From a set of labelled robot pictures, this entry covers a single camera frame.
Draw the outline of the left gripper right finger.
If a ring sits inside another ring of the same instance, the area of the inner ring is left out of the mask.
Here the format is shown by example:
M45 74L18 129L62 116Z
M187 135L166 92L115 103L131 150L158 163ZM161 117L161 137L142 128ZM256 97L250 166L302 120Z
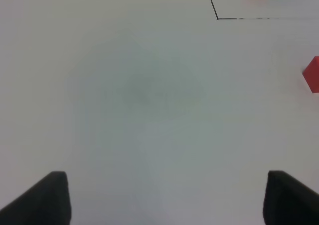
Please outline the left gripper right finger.
M317 225L319 194L284 171L269 171L263 218L266 225Z

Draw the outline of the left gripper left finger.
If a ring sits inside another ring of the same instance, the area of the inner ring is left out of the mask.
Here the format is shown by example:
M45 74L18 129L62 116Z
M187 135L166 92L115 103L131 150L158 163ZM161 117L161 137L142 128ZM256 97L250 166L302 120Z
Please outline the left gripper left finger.
M53 171L0 210L2 225L69 225L72 208L68 178Z

